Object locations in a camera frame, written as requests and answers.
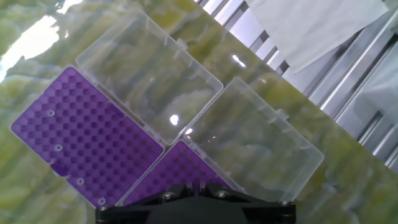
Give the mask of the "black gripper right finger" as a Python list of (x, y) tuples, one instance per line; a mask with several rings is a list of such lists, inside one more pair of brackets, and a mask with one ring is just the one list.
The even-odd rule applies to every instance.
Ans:
[(221, 184), (207, 184), (198, 193), (198, 211), (212, 223), (295, 223), (296, 204), (266, 201)]

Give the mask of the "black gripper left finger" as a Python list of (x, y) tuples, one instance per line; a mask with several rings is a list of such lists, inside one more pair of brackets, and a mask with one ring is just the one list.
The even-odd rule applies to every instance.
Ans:
[(151, 212), (167, 202), (195, 196), (195, 184), (173, 184), (136, 202), (121, 207), (102, 206), (95, 210), (96, 224), (145, 223)]

